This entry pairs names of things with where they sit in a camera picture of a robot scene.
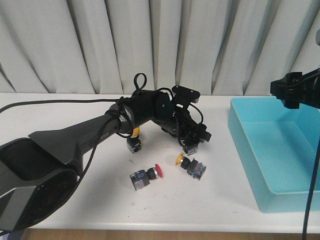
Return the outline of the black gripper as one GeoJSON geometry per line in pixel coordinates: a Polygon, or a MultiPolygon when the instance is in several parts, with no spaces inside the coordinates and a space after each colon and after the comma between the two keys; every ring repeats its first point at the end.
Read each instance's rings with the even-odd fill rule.
{"type": "Polygon", "coordinates": [[[178,143],[183,148],[189,148],[194,140],[199,140],[201,143],[209,142],[212,134],[207,131],[207,126],[203,123],[196,123],[188,110],[176,110],[174,115],[168,119],[153,119],[156,125],[169,133],[172,137],[178,140],[178,143]]]}
{"type": "Polygon", "coordinates": [[[270,83],[270,93],[287,109],[299,109],[300,104],[309,105],[307,97],[307,74],[290,72],[283,78],[270,83]]]}

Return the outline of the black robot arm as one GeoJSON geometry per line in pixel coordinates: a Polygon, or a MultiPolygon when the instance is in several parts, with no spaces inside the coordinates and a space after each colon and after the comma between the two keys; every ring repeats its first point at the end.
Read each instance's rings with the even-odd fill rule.
{"type": "Polygon", "coordinates": [[[200,93],[181,86],[170,92],[137,88],[131,97],[112,101],[105,114],[59,130],[31,133],[0,147],[0,228],[3,233],[38,224],[63,206],[88,166],[87,152],[113,134],[128,138],[148,121],[180,140],[186,153],[211,134],[195,122],[188,107],[200,93]]]}
{"type": "Polygon", "coordinates": [[[320,70],[289,72],[270,83],[270,94],[281,100],[287,109],[299,109],[300,104],[320,108],[320,70]]]}

